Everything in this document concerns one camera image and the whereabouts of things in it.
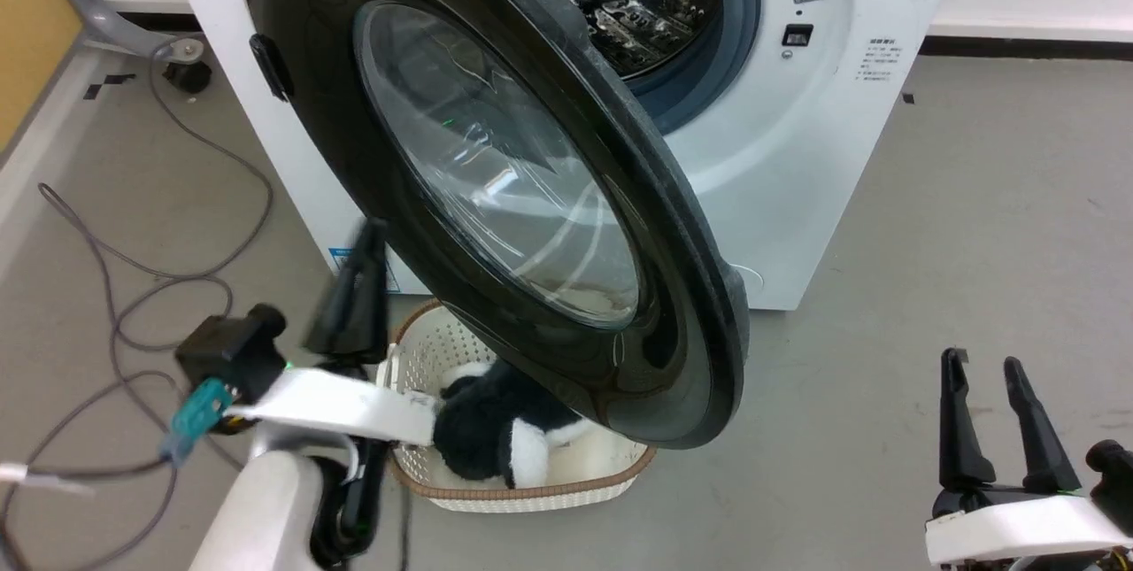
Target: metal leg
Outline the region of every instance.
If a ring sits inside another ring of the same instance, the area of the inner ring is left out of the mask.
[[[117,10],[107,6],[103,0],[69,0],[83,18],[88,35],[90,45],[110,48],[113,51],[140,54],[150,58],[157,46],[169,43],[173,35],[157,34],[146,31],[137,24],[127,22]],[[165,62],[197,62],[204,53],[204,43],[198,39],[179,39],[161,56]]]

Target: white basket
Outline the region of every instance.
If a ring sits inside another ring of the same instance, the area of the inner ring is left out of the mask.
[[[378,382],[399,392],[440,395],[441,377],[454,366],[492,361],[495,355],[449,309],[431,301],[398,330]],[[581,506],[621,495],[656,453],[606,429],[595,429],[551,454],[548,481],[531,489],[508,489],[502,480],[462,480],[444,467],[433,448],[399,448],[393,474],[414,494],[451,511],[523,513]]]

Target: blue sticker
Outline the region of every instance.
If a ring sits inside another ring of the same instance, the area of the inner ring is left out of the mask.
[[[334,261],[335,271],[342,270],[342,264],[347,263],[347,257],[350,256],[351,248],[327,248],[331,252],[331,259]],[[398,278],[393,276],[393,269],[390,267],[390,262],[385,262],[385,291],[386,292],[401,292],[401,286],[398,286]]]

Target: gray floor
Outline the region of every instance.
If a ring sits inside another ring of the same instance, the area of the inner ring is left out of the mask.
[[[971,349],[973,412],[1000,479],[1023,457],[999,361],[1024,358],[1070,453],[1133,443],[1123,381],[1133,348],[1133,66],[922,59],[803,305],[753,314],[749,386],[726,433],[656,459],[613,503],[523,517],[415,505],[411,566],[425,570],[919,569],[935,496],[937,356]],[[60,193],[105,239],[147,263],[201,269],[239,240],[262,193],[189,143],[137,84],[112,95]],[[256,162],[263,152],[223,83],[178,103],[187,123]],[[150,278],[111,265],[127,299]],[[279,305],[293,348],[327,272],[286,196],[222,273],[238,308]],[[184,335],[215,309],[186,286],[129,322]],[[407,312],[412,300],[398,301]],[[0,460],[23,460],[71,406],[109,383],[107,323],[80,237],[44,212],[0,284]],[[130,369],[172,369],[127,350]],[[143,386],[164,410],[172,398]],[[45,462],[142,460],[159,441],[125,398],[97,406]],[[238,444],[230,444],[238,449]],[[1082,472],[1092,484],[1094,477]],[[155,534],[117,569],[191,560],[233,474],[206,450],[181,475]],[[36,568],[88,560],[136,531],[164,475],[96,498],[29,492],[15,531]],[[386,494],[392,526],[395,494]],[[391,529],[358,564],[392,568]]]

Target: round glass window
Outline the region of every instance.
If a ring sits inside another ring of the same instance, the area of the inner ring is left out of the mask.
[[[355,56],[370,102],[466,245],[561,312],[611,327],[637,308],[633,255],[546,108],[467,32],[368,2]]]

